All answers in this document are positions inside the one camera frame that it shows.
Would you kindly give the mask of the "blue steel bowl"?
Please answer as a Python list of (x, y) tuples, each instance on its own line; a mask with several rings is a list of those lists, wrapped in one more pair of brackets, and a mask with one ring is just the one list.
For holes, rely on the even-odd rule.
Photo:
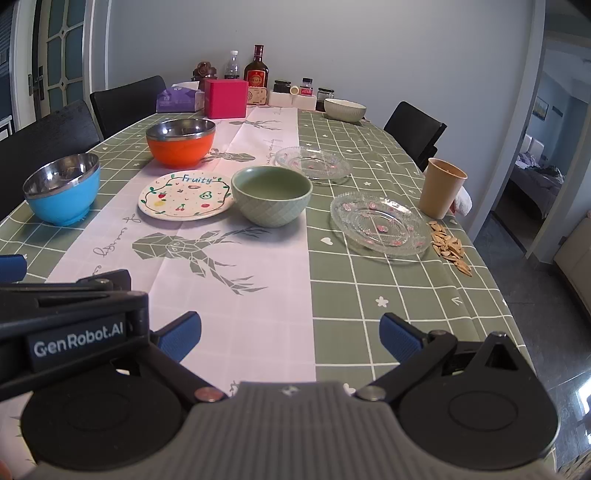
[(39, 219), (62, 227), (72, 225), (88, 214), (99, 186), (99, 157), (84, 153), (44, 165), (26, 179), (22, 190)]

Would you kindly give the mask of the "clear glass plate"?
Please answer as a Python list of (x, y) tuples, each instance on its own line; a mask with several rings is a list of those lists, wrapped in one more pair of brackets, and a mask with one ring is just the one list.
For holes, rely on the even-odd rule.
[(387, 197), (343, 193), (332, 199), (331, 218), (346, 238), (388, 256), (422, 255), (431, 245), (427, 222)]
[(310, 147), (288, 147), (276, 152), (277, 166), (300, 172), (311, 180), (342, 180), (352, 167), (342, 156)]

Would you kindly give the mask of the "fruity painted white plate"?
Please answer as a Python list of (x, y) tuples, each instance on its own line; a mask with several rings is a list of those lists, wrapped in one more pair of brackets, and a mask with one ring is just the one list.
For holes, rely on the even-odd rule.
[(157, 220), (190, 222), (221, 214), (233, 203), (228, 176), (187, 170), (150, 181), (139, 194), (137, 205), (142, 213)]

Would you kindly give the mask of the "green ceramic bowl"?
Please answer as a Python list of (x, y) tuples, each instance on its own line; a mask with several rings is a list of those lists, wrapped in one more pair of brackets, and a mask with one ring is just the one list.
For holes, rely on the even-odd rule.
[(278, 228), (297, 220), (311, 200), (311, 180), (277, 166), (252, 166), (231, 178), (235, 206), (253, 224)]

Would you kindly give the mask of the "orange steel bowl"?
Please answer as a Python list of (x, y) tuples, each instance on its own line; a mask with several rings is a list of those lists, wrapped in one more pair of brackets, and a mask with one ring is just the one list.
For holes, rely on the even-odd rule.
[(166, 120), (145, 132), (152, 157), (172, 169), (197, 166), (211, 151), (214, 134), (215, 123), (203, 118)]

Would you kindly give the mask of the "white deer table runner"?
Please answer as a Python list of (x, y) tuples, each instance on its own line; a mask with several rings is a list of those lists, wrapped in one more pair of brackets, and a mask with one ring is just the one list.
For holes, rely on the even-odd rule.
[(219, 389), (243, 381), (315, 379), (307, 222), (262, 229), (236, 208), (192, 222), (143, 214), (141, 191), (164, 168), (145, 132), (158, 115), (99, 144), (100, 188), (69, 227), (41, 222), (27, 205), (1, 220), (1, 250), (20, 254), (30, 282), (72, 282), (125, 269), (149, 296), (152, 329), (197, 312), (200, 342), (184, 365)]

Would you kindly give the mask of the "white cloth on stool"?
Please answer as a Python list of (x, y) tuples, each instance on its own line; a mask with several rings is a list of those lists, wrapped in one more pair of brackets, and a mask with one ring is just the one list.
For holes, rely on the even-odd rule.
[(467, 216), (472, 208), (473, 201), (471, 195), (465, 187), (461, 187), (450, 207), (450, 211), (454, 215)]

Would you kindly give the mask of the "beige paper cup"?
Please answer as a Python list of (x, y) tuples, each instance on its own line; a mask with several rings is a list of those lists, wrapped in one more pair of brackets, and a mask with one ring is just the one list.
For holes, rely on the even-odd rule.
[(468, 174), (454, 164), (430, 158), (419, 201), (420, 210), (433, 219), (443, 219), (467, 178)]

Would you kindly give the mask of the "black chair right side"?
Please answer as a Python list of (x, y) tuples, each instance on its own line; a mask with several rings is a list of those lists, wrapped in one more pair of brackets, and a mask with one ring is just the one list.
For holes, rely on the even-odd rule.
[(445, 123), (406, 101), (398, 104), (384, 127), (422, 172), (436, 156), (436, 143), (446, 129)]

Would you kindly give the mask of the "bed in far room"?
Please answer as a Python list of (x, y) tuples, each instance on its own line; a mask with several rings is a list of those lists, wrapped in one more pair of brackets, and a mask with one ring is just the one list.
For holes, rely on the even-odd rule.
[(542, 219), (549, 215), (565, 181), (558, 167), (543, 165), (544, 148), (539, 140), (525, 134), (510, 175), (510, 180), (536, 204)]

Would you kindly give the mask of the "glass panel door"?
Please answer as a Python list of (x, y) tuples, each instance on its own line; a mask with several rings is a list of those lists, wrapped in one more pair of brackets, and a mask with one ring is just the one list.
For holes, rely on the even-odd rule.
[(35, 4), (30, 90), (41, 119), (85, 98), (84, 0), (41, 0)]

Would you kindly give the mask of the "pink square box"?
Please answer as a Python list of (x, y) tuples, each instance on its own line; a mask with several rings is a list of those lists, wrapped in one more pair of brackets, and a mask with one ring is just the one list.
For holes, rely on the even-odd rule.
[(245, 118), (249, 84), (239, 79), (205, 79), (204, 112), (209, 119)]

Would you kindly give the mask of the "beige small speaker box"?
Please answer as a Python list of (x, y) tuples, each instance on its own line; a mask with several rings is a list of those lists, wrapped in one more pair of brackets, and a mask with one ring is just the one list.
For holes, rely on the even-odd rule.
[(269, 91), (266, 87), (249, 86), (247, 89), (247, 104), (249, 105), (266, 105)]

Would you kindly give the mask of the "clear water bottle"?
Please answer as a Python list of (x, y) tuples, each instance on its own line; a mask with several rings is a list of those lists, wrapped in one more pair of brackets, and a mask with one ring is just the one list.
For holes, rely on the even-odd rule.
[(231, 50), (228, 62), (226, 62), (224, 71), (224, 79), (239, 79), (240, 67), (238, 64), (238, 50)]

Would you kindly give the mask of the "brown liquor bottle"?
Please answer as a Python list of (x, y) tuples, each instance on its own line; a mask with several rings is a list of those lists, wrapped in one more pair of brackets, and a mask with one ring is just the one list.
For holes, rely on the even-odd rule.
[(269, 82), (269, 67), (263, 63), (263, 44), (256, 44), (253, 49), (252, 62), (246, 65), (243, 80), (249, 87), (267, 87)]

